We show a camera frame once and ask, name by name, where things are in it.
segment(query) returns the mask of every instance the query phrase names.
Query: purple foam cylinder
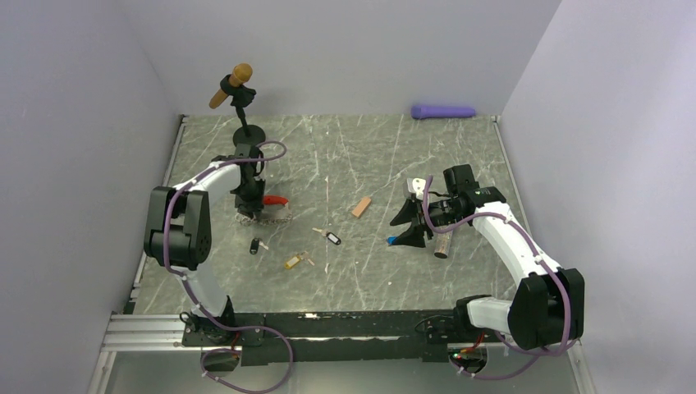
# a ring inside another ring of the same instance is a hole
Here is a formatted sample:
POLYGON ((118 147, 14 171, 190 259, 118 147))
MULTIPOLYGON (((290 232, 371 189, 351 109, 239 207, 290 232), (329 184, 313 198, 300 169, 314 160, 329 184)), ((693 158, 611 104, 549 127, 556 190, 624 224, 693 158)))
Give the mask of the purple foam cylinder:
POLYGON ((427 119, 429 117, 473 117, 476 110, 471 107, 443 107, 439 105, 419 105, 411 107, 411 117, 427 119))

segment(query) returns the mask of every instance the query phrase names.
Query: round black base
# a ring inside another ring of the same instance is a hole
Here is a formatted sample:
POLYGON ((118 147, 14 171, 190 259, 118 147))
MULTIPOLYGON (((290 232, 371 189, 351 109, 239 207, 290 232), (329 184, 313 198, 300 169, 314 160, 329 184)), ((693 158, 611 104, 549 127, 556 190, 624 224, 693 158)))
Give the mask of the round black base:
POLYGON ((261 127, 258 127, 256 125, 249 125, 249 135, 247 135, 244 131, 243 127, 240 127, 235 131, 235 134, 232 136, 232 142, 234 142, 235 146, 238 144, 247 144, 247 145, 253 145, 256 146, 258 144, 261 144, 266 140, 266 133, 263 131, 261 127))

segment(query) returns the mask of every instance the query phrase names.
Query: gray marble surface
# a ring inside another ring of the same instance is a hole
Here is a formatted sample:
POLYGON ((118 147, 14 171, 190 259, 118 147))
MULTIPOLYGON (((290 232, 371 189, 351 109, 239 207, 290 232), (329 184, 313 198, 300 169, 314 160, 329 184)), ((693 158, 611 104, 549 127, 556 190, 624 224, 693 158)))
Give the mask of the gray marble surface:
MULTIPOLYGON (((520 205, 493 124, 488 117, 414 121, 401 115, 249 117, 269 139, 288 147, 266 167, 267 194, 291 202, 294 219, 274 227, 243 227, 234 219, 234 196, 211 208, 213 249, 207 263, 239 312, 295 312, 452 308, 457 299, 493 294, 510 299, 510 274, 493 248, 471 227, 456 230, 450 257, 426 249, 388 246, 408 226, 389 222, 404 203, 406 177, 435 176, 469 163, 482 186, 497 186, 522 221, 520 205), (362 218, 350 211, 361 198, 372 204, 362 218), (330 229, 341 245, 312 227, 330 229), (270 250, 249 254, 252 238, 270 250), (283 264, 308 251, 316 266, 283 264)), ((236 117, 189 117, 170 184, 191 178, 218 154, 233 153, 236 117)), ((264 148, 267 156, 276 147, 264 148)), ((189 308, 175 278, 152 259, 146 263, 137 314, 171 314, 189 308)))

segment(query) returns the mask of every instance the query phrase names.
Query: light purple wall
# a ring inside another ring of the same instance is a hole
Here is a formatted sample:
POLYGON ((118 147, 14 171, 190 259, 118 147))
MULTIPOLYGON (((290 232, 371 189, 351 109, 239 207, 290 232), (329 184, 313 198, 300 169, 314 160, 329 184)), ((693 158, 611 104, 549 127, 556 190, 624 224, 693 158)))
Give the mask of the light purple wall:
POLYGON ((602 393, 696 386, 696 3, 565 0, 502 115, 534 235, 587 281, 602 393))
POLYGON ((182 113, 239 62, 249 113, 501 113, 560 0, 121 0, 182 113))
POLYGON ((85 392, 176 134, 112 0, 0 6, 0 392, 85 392))

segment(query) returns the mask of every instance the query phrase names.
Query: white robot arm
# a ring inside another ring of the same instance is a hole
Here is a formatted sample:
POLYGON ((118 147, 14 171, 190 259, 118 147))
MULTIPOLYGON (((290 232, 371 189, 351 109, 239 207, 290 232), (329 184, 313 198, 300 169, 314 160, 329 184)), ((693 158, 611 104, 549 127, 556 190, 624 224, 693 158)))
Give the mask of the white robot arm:
POLYGON ((563 269, 544 254, 529 238, 511 224, 522 227, 511 212, 505 197, 495 187, 479 187, 471 166, 462 165, 444 171, 448 194, 430 204, 424 179, 408 179, 407 198, 401 211, 391 221, 392 226, 410 222, 407 231, 392 241, 392 245, 425 247, 424 236, 433 236, 433 229, 451 225, 475 214, 469 225, 480 232, 501 257, 510 272, 517 292, 512 301, 498 300, 490 295, 474 295, 457 301, 455 325, 471 331, 488 328, 512 335, 522 349, 528 350, 559 343, 563 326, 570 320, 569 339, 582 335, 584 310, 584 279, 575 269, 563 269), (531 245, 538 252, 535 257, 531 245), (539 260, 547 265, 543 267, 539 260), (570 300, 570 311, 562 301, 561 289, 549 272, 560 279, 570 300))
MULTIPOLYGON (((199 179, 176 201, 172 218, 184 215, 183 223, 172 221, 169 232, 169 261, 171 269, 182 273, 200 304, 222 324, 234 324, 234 309, 225 291, 218 285, 213 269, 205 263, 211 249, 210 207, 226 195, 236 195, 237 211, 254 218, 263 210, 265 180, 261 177, 262 163, 242 163, 222 166, 232 159, 258 158, 258 148, 240 144, 233 156, 218 156, 208 165, 209 174, 199 179)), ((192 180, 173 187, 160 186, 150 194, 144 250, 163 264, 164 218, 172 196, 192 180)), ((181 283, 182 277, 176 276, 181 283)), ((192 312, 205 318, 192 305, 192 312)))

